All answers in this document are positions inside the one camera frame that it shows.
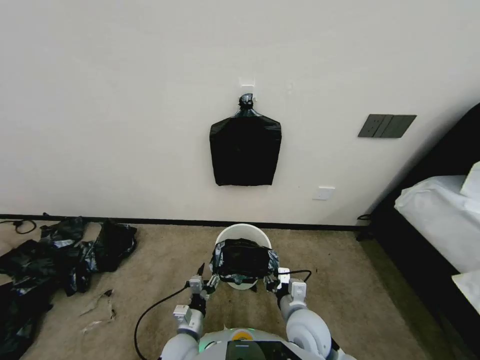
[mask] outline white pillow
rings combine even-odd
[[[473,164],[463,183],[460,194],[463,196],[480,201],[480,161]]]

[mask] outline power cord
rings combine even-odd
[[[21,232],[21,231],[19,231],[19,227],[21,227],[24,224],[24,222],[31,223],[33,225],[33,227],[28,231]],[[20,235],[31,233],[33,230],[35,230],[37,228],[37,224],[35,223],[35,221],[29,220],[29,219],[0,221],[0,224],[5,224],[5,223],[12,223],[12,225],[15,226],[15,232],[17,234],[20,234]]]
[[[136,325],[135,325],[135,332],[133,334],[133,343],[135,344],[135,351],[136,351],[136,354],[138,355],[138,357],[141,359],[141,360],[148,360],[145,356],[142,355],[142,353],[140,352],[140,349],[139,349],[139,344],[137,342],[137,332],[139,330],[139,325],[140,325],[140,321],[142,321],[143,317],[150,311],[152,310],[154,307],[156,307],[157,305],[160,305],[161,303],[163,303],[164,301],[168,300],[168,299],[171,299],[173,298],[174,296],[180,294],[183,290],[185,290],[186,288],[188,288],[190,286],[189,282],[187,281],[185,283],[185,286],[182,287],[180,290],[174,292],[173,294],[171,295],[168,295],[167,297],[164,297],[162,300],[160,301],[157,301],[156,303],[154,303],[152,306],[150,306],[147,310],[145,310],[143,312],[143,314],[138,318],[138,321],[136,322]]]
[[[294,270],[294,271],[289,271],[289,272],[280,272],[278,273],[279,275],[288,275],[288,274],[300,274],[300,273],[308,273],[306,276],[305,280],[303,282],[307,282],[310,276],[312,276],[312,272],[310,270]]]

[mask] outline beige carpet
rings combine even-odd
[[[50,224],[38,222],[39,225]],[[134,327],[152,303],[181,288],[203,263],[210,261],[222,228],[174,225],[138,227],[137,250],[116,272],[96,274],[84,294],[66,297],[58,291],[53,309],[40,326],[24,360],[135,360]],[[100,225],[89,224],[84,240],[96,238]],[[311,269],[307,304],[330,328],[333,338],[358,360],[452,359],[448,342],[433,318],[375,241],[358,243],[352,232],[264,229],[280,264]],[[0,225],[5,251],[40,232],[17,235]],[[90,322],[106,316],[105,304],[79,317],[91,299],[114,289],[114,322],[82,335]],[[175,335],[172,311],[188,303],[188,291],[152,310],[140,325],[139,346],[150,360],[158,358]],[[221,283],[207,304],[205,331],[249,327],[285,336],[285,324],[274,295],[263,284],[258,293],[237,291]]]

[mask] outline black cable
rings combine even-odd
[[[312,272],[310,270],[294,270],[289,272],[279,272],[278,275],[299,274],[299,273],[308,273],[305,280],[303,280],[305,283],[307,282],[309,277],[312,276]]]
[[[363,214],[360,215],[359,217],[356,218],[357,220],[365,220],[365,221],[370,221],[372,219],[371,214]]]
[[[28,231],[25,231],[25,232],[20,232],[19,231],[19,227],[21,227],[24,222],[30,222],[33,227],[28,230]],[[4,224],[4,223],[12,223],[13,226],[15,226],[15,232],[17,234],[20,234],[20,235],[23,235],[23,234],[28,234],[28,233],[31,233],[33,230],[35,230],[37,228],[37,224],[35,223],[35,221],[33,220],[29,220],[29,219],[25,219],[25,220],[4,220],[4,221],[0,221],[0,224]]]
[[[168,295],[167,297],[164,297],[162,300],[160,301],[157,301],[156,303],[154,303],[152,306],[150,306],[147,310],[145,310],[143,312],[143,314],[138,318],[138,321],[136,322],[136,326],[135,326],[135,332],[133,334],[133,343],[135,344],[135,351],[136,351],[136,354],[138,355],[138,357],[141,359],[141,360],[148,360],[145,356],[142,355],[142,353],[140,352],[140,349],[139,349],[139,344],[137,342],[137,331],[139,329],[139,325],[140,325],[140,321],[142,321],[143,317],[150,311],[152,310],[154,307],[156,307],[157,305],[163,303],[164,301],[170,299],[170,298],[173,298],[174,296],[180,294],[183,290],[185,290],[186,288],[189,287],[189,283],[188,281],[185,283],[185,286],[182,287],[180,290],[174,292],[173,294],[171,295]]]

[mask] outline electrical outlet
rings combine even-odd
[[[314,200],[328,200],[334,193],[335,188],[334,187],[325,187],[325,186],[319,186],[315,194],[313,195]]]

